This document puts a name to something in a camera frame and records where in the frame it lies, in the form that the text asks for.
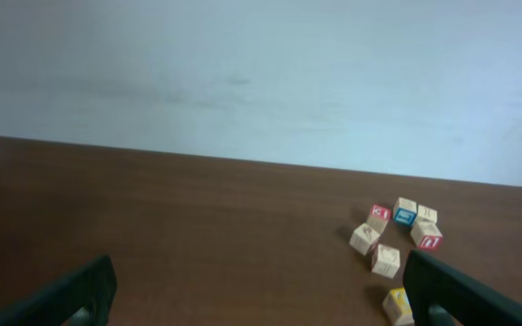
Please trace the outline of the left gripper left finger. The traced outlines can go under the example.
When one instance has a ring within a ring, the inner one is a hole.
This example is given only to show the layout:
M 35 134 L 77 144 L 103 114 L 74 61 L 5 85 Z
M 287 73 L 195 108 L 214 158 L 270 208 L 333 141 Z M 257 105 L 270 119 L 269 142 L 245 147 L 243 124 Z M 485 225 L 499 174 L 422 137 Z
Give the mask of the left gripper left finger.
M 3 308 L 0 326 L 106 325 L 116 291 L 111 258 L 103 255 Z

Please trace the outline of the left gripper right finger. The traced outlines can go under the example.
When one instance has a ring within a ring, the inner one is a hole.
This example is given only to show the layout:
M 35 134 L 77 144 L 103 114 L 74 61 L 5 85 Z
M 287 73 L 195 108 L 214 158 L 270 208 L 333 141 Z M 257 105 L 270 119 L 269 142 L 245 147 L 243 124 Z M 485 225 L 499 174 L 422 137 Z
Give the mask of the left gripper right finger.
M 409 253 L 402 282 L 417 326 L 522 326 L 521 304 L 422 251 Z

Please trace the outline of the green N wooden block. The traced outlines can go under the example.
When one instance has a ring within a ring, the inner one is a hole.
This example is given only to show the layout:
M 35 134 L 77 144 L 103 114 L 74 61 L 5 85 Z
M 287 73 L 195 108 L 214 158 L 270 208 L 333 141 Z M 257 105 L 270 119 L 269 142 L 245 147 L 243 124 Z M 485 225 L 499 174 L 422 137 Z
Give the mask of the green N wooden block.
M 394 247 L 378 244 L 372 256 L 372 272 L 392 279 L 401 267 L 400 251 Z

